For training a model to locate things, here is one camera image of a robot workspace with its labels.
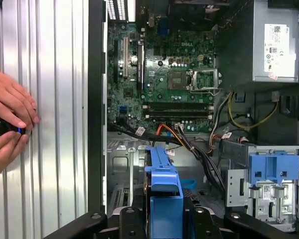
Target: human hand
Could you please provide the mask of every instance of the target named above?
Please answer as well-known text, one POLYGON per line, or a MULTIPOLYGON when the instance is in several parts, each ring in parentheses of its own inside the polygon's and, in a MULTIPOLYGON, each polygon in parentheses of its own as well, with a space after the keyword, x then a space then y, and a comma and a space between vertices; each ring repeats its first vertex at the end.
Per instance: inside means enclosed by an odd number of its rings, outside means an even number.
POLYGON ((9 131, 0 137, 0 173, 20 154, 29 136, 9 131))
POLYGON ((15 127, 32 130, 33 123, 39 123, 35 110, 34 98, 26 89, 0 72, 0 118, 15 127))

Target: yellow wire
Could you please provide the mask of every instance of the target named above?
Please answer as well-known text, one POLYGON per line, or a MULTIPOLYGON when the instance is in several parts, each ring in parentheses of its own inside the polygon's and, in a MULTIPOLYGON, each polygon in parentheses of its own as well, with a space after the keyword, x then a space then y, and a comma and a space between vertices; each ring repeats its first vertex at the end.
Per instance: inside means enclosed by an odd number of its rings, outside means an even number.
POLYGON ((180 139, 180 137, 178 137, 178 135, 175 133, 175 131, 174 130, 172 130, 170 127, 168 127, 167 125, 164 125, 164 124, 160 124, 160 125, 162 125, 164 128, 166 128, 169 132, 171 132, 174 136, 175 136, 175 138, 178 140, 178 142, 182 145, 182 146, 184 146, 185 148, 187 148, 186 146, 185 146, 185 144, 183 143, 183 141, 180 139))
POLYGON ((258 123, 254 124, 254 125, 251 125, 251 126, 244 126, 244 125, 241 125, 241 124, 238 124, 235 122, 235 120, 233 119, 233 115, 231 113, 231 103, 233 101, 233 96, 234 96, 234 93, 231 92, 230 93, 230 96, 229 96, 229 101, 228 101, 228 113, 229 113, 229 118, 230 120, 232 121, 232 123, 238 127, 238 128, 242 128, 242 129, 251 129, 251 128, 255 128, 255 127, 258 127, 259 125, 261 125, 262 123, 266 122, 275 112, 276 110, 278 109, 278 103, 276 103, 276 106, 274 108, 274 110, 271 112, 270 115, 268 115, 266 118, 264 118, 263 120, 259 121, 258 123))

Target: pci expansion slot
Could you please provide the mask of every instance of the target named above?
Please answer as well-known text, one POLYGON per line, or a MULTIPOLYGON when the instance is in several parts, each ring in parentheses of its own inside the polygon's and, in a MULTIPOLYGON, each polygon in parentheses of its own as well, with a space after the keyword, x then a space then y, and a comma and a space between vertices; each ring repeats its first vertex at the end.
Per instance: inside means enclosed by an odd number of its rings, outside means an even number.
POLYGON ((123 38, 123 77, 129 76, 129 38, 123 38))

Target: black plastic frame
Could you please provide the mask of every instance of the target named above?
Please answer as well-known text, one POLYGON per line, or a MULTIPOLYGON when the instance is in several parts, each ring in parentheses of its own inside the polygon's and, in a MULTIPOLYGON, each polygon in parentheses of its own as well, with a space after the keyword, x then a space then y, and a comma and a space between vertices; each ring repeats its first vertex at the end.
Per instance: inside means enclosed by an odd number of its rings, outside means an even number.
POLYGON ((106 9, 103 0, 89 0, 88 40, 88 211, 101 211, 103 155, 103 22, 106 9))

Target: side panel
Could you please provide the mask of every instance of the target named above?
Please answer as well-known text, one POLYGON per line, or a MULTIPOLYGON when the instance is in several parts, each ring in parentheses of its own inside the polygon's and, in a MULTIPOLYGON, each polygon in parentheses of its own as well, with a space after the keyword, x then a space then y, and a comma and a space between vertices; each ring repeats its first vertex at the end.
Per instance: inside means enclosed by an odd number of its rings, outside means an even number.
POLYGON ((88 0, 4 0, 0 70, 41 122, 0 174, 0 239, 40 239, 87 211, 88 0))

